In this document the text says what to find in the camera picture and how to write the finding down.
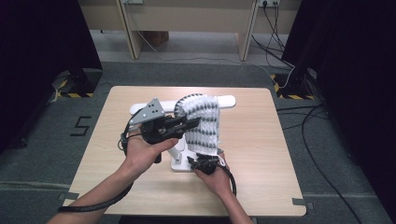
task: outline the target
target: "power strip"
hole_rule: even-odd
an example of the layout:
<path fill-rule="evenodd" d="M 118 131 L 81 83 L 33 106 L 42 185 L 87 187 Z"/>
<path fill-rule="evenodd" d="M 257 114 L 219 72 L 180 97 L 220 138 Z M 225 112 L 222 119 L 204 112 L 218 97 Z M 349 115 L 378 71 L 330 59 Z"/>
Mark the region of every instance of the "power strip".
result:
<path fill-rule="evenodd" d="M 259 7 L 262 7 L 262 2 L 267 1 L 267 7 L 275 7 L 277 4 L 279 6 L 280 0 L 260 0 Z"/>

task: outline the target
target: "hand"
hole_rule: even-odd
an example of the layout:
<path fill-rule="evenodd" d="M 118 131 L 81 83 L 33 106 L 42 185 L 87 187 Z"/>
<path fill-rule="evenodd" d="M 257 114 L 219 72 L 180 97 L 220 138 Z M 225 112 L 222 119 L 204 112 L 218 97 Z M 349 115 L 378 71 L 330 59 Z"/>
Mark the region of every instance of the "hand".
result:
<path fill-rule="evenodd" d="M 224 153 L 219 154 L 224 160 Z M 218 195 L 220 198 L 224 194 L 233 194 L 230 187 L 230 177 L 219 167 L 216 167 L 216 170 L 211 175 L 206 175 L 202 171 L 194 169 L 194 172 L 200 177 L 207 187 Z"/>
<path fill-rule="evenodd" d="M 138 130 L 133 131 L 130 136 L 137 133 L 139 133 Z M 126 159 L 121 169 L 126 170 L 129 176 L 138 178 L 147 171 L 160 153 L 174 147 L 177 142 L 178 139 L 173 138 L 150 145 L 140 135 L 130 137 L 128 139 Z"/>

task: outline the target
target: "black partition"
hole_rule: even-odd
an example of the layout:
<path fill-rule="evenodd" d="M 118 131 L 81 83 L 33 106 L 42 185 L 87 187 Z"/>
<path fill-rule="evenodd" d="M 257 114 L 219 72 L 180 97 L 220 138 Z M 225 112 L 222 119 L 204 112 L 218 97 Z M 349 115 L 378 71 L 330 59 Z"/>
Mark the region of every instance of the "black partition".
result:
<path fill-rule="evenodd" d="M 26 135 L 63 71 L 102 69 L 77 0 L 0 2 L 0 153 Z"/>
<path fill-rule="evenodd" d="M 294 64 L 326 4 L 333 23 L 310 52 L 325 105 L 347 150 L 396 222 L 396 1 L 303 0 L 284 60 Z"/>

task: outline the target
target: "forearm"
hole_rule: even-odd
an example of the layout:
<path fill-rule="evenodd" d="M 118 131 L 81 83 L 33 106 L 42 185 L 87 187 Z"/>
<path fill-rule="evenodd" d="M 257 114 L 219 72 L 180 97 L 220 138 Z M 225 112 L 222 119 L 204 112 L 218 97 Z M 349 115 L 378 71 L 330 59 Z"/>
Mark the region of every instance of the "forearm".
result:
<path fill-rule="evenodd" d="M 137 175 L 131 176 L 127 174 L 127 172 L 124 172 L 122 168 L 120 168 L 113 175 L 106 178 L 98 186 L 70 205 L 94 205 L 115 198 L 137 179 Z M 49 223 L 96 223 L 105 211 L 106 208 L 86 213 L 59 213 L 53 217 Z"/>
<path fill-rule="evenodd" d="M 219 195 L 225 209 L 227 210 L 230 220 L 233 224 L 251 224 L 253 223 L 242 205 L 231 192 Z"/>

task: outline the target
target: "wooden tabletop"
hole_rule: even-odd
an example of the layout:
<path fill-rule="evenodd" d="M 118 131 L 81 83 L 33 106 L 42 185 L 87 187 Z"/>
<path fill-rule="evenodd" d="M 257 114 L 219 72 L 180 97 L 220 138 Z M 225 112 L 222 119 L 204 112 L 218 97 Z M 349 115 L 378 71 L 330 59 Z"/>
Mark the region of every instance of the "wooden tabletop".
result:
<path fill-rule="evenodd" d="M 178 100 L 192 93 L 233 95 L 236 106 L 220 111 L 219 147 L 236 181 L 237 198 L 251 217 L 303 216 L 305 206 L 271 93 L 255 88 L 114 87 L 106 100 L 70 192 L 85 194 L 124 160 L 117 147 L 130 106 Z M 174 173 L 171 157 L 153 164 L 108 214 L 227 216 L 221 201 L 195 173 Z"/>

